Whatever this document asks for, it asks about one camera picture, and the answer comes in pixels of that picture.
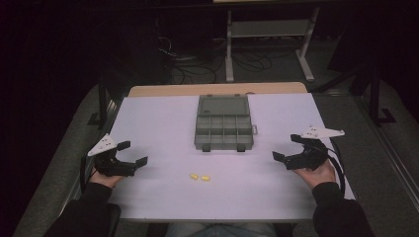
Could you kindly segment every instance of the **black sleeve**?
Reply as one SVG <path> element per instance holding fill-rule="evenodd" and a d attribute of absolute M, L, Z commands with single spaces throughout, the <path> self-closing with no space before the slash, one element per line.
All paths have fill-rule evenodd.
<path fill-rule="evenodd" d="M 362 207 L 353 199 L 344 199 L 336 183 L 320 184 L 312 193 L 317 203 L 314 228 L 320 237 L 375 236 Z"/>
<path fill-rule="evenodd" d="M 108 234 L 108 199 L 112 189 L 89 183 L 79 200 L 72 200 L 44 234 L 49 236 L 103 237 Z"/>

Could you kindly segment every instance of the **gray organizer box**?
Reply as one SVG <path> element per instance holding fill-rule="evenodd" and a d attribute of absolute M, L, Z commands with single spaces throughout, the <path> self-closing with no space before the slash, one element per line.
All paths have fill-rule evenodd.
<path fill-rule="evenodd" d="M 237 150 L 253 146 L 247 96 L 200 96 L 195 146 L 199 150 Z"/>

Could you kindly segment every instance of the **person's hand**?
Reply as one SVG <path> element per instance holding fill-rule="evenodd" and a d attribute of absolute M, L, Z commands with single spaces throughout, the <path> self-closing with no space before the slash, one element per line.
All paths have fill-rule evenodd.
<path fill-rule="evenodd" d="M 117 183 L 121 181 L 123 178 L 125 177 L 124 176 L 108 177 L 108 176 L 102 175 L 101 173 L 97 172 L 95 168 L 93 168 L 92 177 L 90 178 L 89 182 L 98 183 L 98 184 L 101 184 L 101 185 L 104 185 L 113 189 L 114 186 L 116 186 Z"/>
<path fill-rule="evenodd" d="M 326 160 L 314 171 L 309 168 L 293 171 L 300 175 L 311 189 L 314 189 L 314 187 L 321 183 L 336 182 L 335 168 L 333 168 L 329 160 Z"/>

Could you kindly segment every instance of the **small yellow item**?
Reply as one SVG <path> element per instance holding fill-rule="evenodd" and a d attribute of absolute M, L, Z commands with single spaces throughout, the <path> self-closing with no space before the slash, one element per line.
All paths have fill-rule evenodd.
<path fill-rule="evenodd" d="M 201 176 L 201 180 L 203 180 L 203 181 L 209 181 L 210 180 L 210 176 Z"/>
<path fill-rule="evenodd" d="M 191 176 L 191 178 L 192 178 L 192 179 L 194 179 L 194 180 L 197 180 L 197 179 L 199 178 L 199 176 L 198 176 L 198 175 L 196 175 L 196 174 L 191 174 L 190 176 Z"/>

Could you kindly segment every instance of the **table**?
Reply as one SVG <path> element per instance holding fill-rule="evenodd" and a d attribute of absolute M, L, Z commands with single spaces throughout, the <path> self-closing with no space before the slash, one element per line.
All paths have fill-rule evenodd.
<path fill-rule="evenodd" d="M 275 87 L 281 88 L 277 94 Z M 261 94 L 263 88 L 268 94 Z M 175 93 L 165 96 L 168 89 Z M 300 83 L 134 87 L 111 136 L 116 142 L 131 141 L 131 148 L 117 154 L 120 160 L 148 156 L 148 164 L 118 184 L 110 202 L 123 209 L 122 218 L 145 222 L 311 219 L 315 202 L 309 188 L 272 157 L 272 151 L 300 153 L 302 147 L 290 141 L 290 134 L 311 124 L 323 126 L 311 94 L 303 89 Z M 258 93 L 248 95 L 252 123 L 259 130 L 253 149 L 196 150 L 198 95 L 225 91 Z M 329 139 L 323 142 L 332 148 Z M 193 180 L 190 174 L 210 176 L 210 181 Z M 354 198 L 347 187 L 346 198 Z"/>

